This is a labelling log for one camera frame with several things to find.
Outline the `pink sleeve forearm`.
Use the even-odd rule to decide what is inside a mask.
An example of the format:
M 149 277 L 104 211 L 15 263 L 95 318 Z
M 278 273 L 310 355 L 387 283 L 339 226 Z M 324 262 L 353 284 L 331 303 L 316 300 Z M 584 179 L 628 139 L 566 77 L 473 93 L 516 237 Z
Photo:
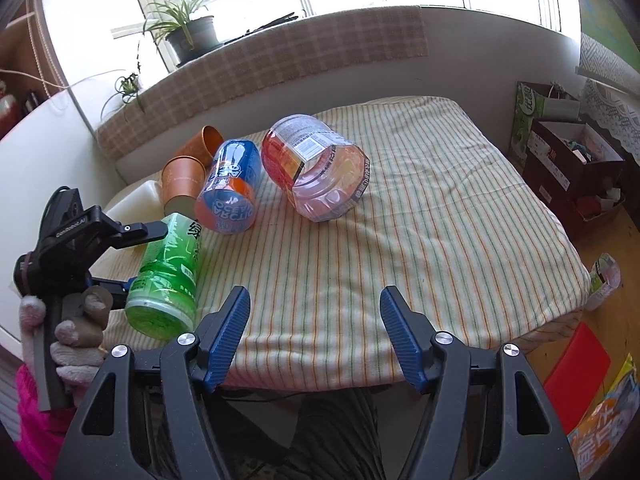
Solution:
M 50 480 L 76 410 L 57 408 L 40 412 L 36 382 L 25 364 L 16 372 L 15 385 L 21 431 L 15 445 L 38 477 Z

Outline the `gloved left hand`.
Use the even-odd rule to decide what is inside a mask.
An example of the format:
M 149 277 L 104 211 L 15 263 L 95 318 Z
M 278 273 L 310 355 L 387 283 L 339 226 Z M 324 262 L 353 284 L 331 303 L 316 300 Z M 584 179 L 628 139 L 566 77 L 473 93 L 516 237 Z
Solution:
M 101 344 L 113 305 L 112 295 L 100 286 L 89 287 L 81 298 L 81 314 L 58 323 L 54 330 L 55 342 L 50 345 L 56 374 L 73 396 L 76 408 L 104 362 Z M 36 296 L 21 299 L 18 315 L 23 361 L 32 377 L 35 377 L 34 333 L 46 313 L 46 305 Z

